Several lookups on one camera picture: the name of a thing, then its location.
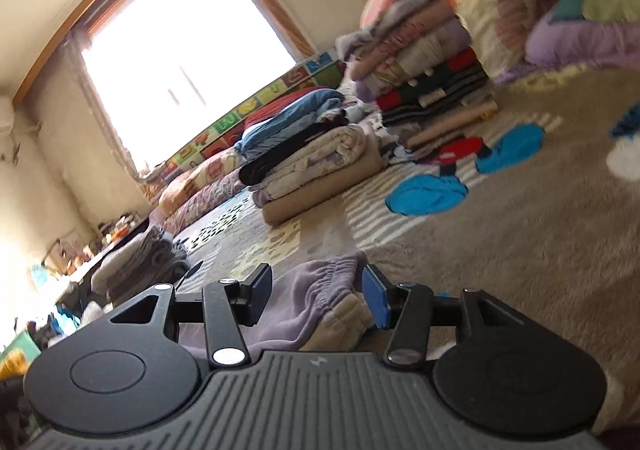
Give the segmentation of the purple and cream pants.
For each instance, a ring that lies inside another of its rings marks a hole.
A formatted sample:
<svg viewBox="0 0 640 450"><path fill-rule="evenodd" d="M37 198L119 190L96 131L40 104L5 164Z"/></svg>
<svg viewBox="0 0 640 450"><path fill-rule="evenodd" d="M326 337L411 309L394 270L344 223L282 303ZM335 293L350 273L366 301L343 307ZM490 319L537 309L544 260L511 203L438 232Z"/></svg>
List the purple and cream pants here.
<svg viewBox="0 0 640 450"><path fill-rule="evenodd" d="M361 292L361 252L300 264L274 280L254 327L240 329L250 359L266 350L350 352L374 320Z"/></svg>

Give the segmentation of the grey folded clothes stack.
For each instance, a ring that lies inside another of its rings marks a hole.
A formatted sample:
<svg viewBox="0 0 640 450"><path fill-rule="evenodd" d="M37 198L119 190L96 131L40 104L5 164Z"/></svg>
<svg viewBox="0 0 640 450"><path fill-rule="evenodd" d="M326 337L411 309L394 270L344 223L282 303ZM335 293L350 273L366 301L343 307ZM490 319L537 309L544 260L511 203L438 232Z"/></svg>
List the grey folded clothes stack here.
<svg viewBox="0 0 640 450"><path fill-rule="evenodd" d="M91 277L91 291L116 307L157 283L173 285L190 267L186 249L175 244L174 236L151 226L104 257Z"/></svg>

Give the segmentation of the colourful folded clothes stack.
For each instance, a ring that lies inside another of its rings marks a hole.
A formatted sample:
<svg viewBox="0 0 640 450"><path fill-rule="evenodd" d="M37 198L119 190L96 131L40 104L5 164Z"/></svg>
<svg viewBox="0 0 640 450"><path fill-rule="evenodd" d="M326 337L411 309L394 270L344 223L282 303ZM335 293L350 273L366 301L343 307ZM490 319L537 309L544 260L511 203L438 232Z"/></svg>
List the colourful folded clothes stack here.
<svg viewBox="0 0 640 450"><path fill-rule="evenodd" d="M448 0L390 0L359 29L336 39L350 92L380 111L405 147L454 111L489 102L494 85Z"/></svg>

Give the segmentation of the pink purple long quilt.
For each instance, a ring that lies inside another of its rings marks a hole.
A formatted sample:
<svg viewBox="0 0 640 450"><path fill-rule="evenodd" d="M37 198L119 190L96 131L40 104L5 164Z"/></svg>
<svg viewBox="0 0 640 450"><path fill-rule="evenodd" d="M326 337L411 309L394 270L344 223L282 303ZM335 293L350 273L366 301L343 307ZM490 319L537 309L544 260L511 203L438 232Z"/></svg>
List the pink purple long quilt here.
<svg viewBox="0 0 640 450"><path fill-rule="evenodd" d="M196 223L204 215L219 207L235 195L245 186L239 179L239 170L222 177L205 188L194 193L194 196L186 200L181 207L167 215L159 207L152 210L150 225L158 226L172 235L178 235L186 227Z"/></svg>

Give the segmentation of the beige folded blanket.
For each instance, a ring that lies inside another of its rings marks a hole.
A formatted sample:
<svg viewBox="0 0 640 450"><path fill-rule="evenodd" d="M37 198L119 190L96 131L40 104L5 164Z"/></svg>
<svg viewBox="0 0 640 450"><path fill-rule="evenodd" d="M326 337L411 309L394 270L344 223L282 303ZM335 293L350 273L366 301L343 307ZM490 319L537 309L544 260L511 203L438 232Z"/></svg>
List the beige folded blanket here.
<svg viewBox="0 0 640 450"><path fill-rule="evenodd" d="M262 219L271 227L279 226L362 183L381 172L384 167L385 162L378 151L376 136L368 136L366 148L356 162L314 179L282 198L266 203L262 207Z"/></svg>

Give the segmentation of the cartoon print pillow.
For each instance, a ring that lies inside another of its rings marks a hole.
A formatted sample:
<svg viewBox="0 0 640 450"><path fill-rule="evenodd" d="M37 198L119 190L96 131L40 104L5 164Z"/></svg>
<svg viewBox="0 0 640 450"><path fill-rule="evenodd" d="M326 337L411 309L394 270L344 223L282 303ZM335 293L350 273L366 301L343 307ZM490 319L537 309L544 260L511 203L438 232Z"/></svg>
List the cartoon print pillow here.
<svg viewBox="0 0 640 450"><path fill-rule="evenodd" d="M239 169L242 157L233 147L220 151L175 178L160 195L158 207L165 216L174 214L179 207L199 190L220 181Z"/></svg>

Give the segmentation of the black folded garment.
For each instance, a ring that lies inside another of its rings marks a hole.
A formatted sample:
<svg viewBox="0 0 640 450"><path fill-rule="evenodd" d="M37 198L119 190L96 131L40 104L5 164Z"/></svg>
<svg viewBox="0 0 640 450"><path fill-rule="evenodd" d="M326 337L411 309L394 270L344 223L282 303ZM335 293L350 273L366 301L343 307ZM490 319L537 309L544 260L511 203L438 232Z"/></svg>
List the black folded garment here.
<svg viewBox="0 0 640 450"><path fill-rule="evenodd" d="M259 184L272 169L307 146L311 140L347 124L344 112L326 114L319 121L305 125L295 133L281 131L266 138L244 155L245 163L239 172L241 183L245 186Z"/></svg>

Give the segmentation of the black desk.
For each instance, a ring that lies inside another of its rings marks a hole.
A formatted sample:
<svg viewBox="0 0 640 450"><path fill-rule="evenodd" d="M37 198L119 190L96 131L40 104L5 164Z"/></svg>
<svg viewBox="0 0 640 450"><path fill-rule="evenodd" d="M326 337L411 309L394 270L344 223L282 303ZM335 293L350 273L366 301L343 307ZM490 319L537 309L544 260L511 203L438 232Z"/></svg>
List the black desk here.
<svg viewBox="0 0 640 450"><path fill-rule="evenodd" d="M103 259L105 259L108 254L123 248L130 240L134 239L138 233L143 233L149 225L150 219L145 218L138 225L135 225L129 233L126 233L122 239L110 244L98 255L93 257L93 259L90 259L89 262L83 263L80 268L70 276L70 283L61 295L58 296L58 299L55 301L55 306L62 307L77 317L82 314L90 302L96 302L100 306L105 306L107 304L106 295L92 291L91 279L94 273L101 267Z"/></svg>

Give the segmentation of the Mickey Mouse brown blanket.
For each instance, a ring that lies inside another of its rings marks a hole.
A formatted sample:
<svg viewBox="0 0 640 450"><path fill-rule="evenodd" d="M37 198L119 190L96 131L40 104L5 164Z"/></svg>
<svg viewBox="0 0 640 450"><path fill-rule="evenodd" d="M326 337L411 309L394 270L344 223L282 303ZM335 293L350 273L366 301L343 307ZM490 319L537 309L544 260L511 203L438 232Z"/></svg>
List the Mickey Mouse brown blanket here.
<svg viewBox="0 0 640 450"><path fill-rule="evenodd" d="M494 174L457 164L468 193L453 209L404 216L386 198L424 167L402 163L278 227L248 192L180 233L202 269L188 282L243 278L259 263L276 275L313 259L363 251L393 281L437 292L481 288L590 352L608 376L597 430L639 421L639 186L608 164L615 122L639 98L628 69L570 68L501 88L499 111L466 134L494 146L514 126L544 129L541 149Z"/></svg>

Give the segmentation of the floral white folded blanket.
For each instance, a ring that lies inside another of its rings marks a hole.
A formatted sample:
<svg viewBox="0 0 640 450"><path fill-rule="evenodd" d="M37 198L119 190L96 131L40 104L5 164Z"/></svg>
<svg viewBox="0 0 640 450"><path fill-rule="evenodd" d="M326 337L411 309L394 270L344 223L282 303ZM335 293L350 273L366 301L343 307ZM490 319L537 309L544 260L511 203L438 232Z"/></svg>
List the floral white folded blanket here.
<svg viewBox="0 0 640 450"><path fill-rule="evenodd" d="M256 207L287 196L317 178L355 163L367 146L356 124L336 127L311 140L271 169L258 184L247 184Z"/></svg>

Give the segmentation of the green plastic bin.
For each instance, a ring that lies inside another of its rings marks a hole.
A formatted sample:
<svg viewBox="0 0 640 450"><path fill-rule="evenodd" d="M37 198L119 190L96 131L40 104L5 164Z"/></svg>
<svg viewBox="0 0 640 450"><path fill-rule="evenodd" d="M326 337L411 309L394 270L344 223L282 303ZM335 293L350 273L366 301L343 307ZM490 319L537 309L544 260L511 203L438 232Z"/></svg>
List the green plastic bin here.
<svg viewBox="0 0 640 450"><path fill-rule="evenodd" d="M6 346L6 349L1 354L1 360L6 359L12 352L20 350L28 363L32 363L40 354L41 349L32 339L32 336L27 330L23 330L14 337L14 340Z"/></svg>

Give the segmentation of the red folded blanket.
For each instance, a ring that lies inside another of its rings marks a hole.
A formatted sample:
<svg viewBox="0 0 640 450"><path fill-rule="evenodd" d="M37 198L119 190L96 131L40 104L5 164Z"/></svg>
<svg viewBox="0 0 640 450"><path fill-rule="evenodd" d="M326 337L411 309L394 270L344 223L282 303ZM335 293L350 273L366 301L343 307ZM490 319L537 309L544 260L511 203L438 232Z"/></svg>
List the red folded blanket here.
<svg viewBox="0 0 640 450"><path fill-rule="evenodd" d="M244 129L249 129L251 126L273 118L288 105L296 102L297 99L317 90L321 90L321 86L308 86L308 88L301 88L274 99L273 102L252 111L244 121Z"/></svg>

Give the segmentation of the blue folded quilt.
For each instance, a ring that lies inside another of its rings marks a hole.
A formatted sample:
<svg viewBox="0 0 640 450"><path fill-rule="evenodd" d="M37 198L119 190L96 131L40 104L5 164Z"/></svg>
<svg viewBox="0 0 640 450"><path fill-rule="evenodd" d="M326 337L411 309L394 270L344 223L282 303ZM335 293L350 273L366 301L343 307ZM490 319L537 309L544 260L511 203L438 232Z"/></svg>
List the blue folded quilt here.
<svg viewBox="0 0 640 450"><path fill-rule="evenodd" d="M245 130L241 139L234 145L244 157L250 149L257 147L267 138L283 131L286 127L306 119L309 123L316 121L320 114L333 108L340 108L344 95L333 88L319 88L290 103L270 119L262 120Z"/></svg>

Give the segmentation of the yellow folded garment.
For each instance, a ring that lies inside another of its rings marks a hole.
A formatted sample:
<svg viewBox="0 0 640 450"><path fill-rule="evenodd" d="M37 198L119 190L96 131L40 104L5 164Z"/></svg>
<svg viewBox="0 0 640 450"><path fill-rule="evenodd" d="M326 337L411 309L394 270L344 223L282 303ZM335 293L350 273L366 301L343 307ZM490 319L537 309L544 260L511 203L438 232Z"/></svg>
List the yellow folded garment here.
<svg viewBox="0 0 640 450"><path fill-rule="evenodd" d="M26 374L30 366L26 354L22 348L10 350L0 363L0 381L21 378Z"/></svg>

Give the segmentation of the colourful alphabet foam mat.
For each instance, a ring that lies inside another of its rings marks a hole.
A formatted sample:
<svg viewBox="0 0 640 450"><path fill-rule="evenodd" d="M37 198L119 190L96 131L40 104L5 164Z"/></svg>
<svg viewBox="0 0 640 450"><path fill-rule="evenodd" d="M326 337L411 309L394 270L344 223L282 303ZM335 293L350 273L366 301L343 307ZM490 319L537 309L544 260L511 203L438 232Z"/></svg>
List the colourful alphabet foam mat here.
<svg viewBox="0 0 640 450"><path fill-rule="evenodd" d="M337 88L343 79L344 71L345 64L337 58L334 50L315 54L299 62L294 68L281 74L199 132L164 163L160 178L164 183L170 183L181 173L193 169L199 162L233 146L246 128L247 120L256 122L257 114L262 109L284 96L316 86Z"/></svg>

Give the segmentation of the white cream quilt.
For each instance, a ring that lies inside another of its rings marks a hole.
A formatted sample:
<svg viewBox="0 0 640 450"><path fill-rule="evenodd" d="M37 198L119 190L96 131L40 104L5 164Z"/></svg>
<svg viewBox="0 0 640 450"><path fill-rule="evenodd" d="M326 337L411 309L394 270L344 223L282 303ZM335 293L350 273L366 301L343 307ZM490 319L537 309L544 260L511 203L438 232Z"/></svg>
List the white cream quilt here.
<svg viewBox="0 0 640 450"><path fill-rule="evenodd" d="M454 0L472 47L491 79L524 62L529 33L555 0Z"/></svg>

